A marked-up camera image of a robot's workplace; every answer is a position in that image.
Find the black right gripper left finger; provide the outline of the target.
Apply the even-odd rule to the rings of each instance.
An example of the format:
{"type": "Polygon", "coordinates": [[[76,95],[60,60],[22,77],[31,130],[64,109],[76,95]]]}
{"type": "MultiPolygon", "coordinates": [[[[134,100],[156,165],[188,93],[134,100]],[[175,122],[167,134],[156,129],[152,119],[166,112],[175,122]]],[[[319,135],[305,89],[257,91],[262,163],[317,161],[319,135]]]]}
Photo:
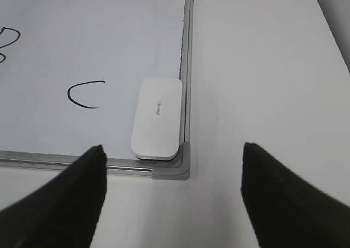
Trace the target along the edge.
{"type": "Polygon", "coordinates": [[[1,210],[1,247],[90,247],[106,197],[106,162],[103,147],[93,146],[1,210]]]}

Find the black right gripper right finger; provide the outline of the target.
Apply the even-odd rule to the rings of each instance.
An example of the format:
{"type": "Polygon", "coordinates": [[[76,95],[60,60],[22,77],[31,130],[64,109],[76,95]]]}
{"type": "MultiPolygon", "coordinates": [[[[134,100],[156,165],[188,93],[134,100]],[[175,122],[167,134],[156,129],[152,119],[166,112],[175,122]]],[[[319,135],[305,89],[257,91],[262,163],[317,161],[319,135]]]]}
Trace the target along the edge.
{"type": "Polygon", "coordinates": [[[260,247],[349,247],[349,206],[256,143],[244,144],[241,196],[260,247]]]}

